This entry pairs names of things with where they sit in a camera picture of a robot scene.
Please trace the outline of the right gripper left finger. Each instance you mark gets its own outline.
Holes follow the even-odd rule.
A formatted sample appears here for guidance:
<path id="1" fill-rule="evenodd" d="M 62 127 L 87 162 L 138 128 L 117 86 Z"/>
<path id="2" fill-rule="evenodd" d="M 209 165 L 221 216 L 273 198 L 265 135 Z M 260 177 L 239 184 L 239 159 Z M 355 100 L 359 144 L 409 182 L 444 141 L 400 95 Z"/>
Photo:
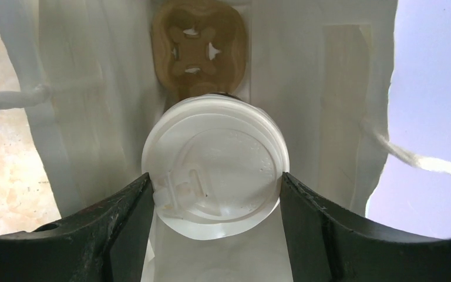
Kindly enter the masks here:
<path id="1" fill-rule="evenodd" d="M 0 281 L 140 281 L 152 193 L 143 174 L 71 216 L 0 235 Z"/>

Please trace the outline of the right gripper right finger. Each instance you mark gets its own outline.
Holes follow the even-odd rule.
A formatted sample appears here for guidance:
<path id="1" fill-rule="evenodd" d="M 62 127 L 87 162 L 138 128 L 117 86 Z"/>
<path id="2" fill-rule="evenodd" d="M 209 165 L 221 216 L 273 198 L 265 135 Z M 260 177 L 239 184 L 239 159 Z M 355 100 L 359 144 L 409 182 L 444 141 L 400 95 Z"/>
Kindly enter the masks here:
<path id="1" fill-rule="evenodd" d="M 289 173 L 280 206 L 294 281 L 451 281 L 451 239 L 369 220 Z"/>

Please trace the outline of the pale blue paper bag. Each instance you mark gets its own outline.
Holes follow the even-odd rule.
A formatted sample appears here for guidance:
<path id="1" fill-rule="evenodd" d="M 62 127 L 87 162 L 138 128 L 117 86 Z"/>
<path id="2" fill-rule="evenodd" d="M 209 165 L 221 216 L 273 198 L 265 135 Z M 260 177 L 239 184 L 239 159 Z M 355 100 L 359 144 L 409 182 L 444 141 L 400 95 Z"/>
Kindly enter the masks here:
<path id="1" fill-rule="evenodd" d="M 165 2 L 0 1 L 21 88 L 0 91 L 0 110 L 25 110 L 61 219 L 148 174 L 146 139 L 182 101 L 154 70 L 152 21 Z M 451 175 L 451 162 L 389 137 L 396 1 L 221 2 L 244 20 L 247 66 L 234 93 L 213 93 L 274 120 L 285 173 L 362 217 L 389 156 Z M 215 240 L 172 230 L 154 205 L 140 281 L 294 281 L 280 203 L 252 229 Z"/>

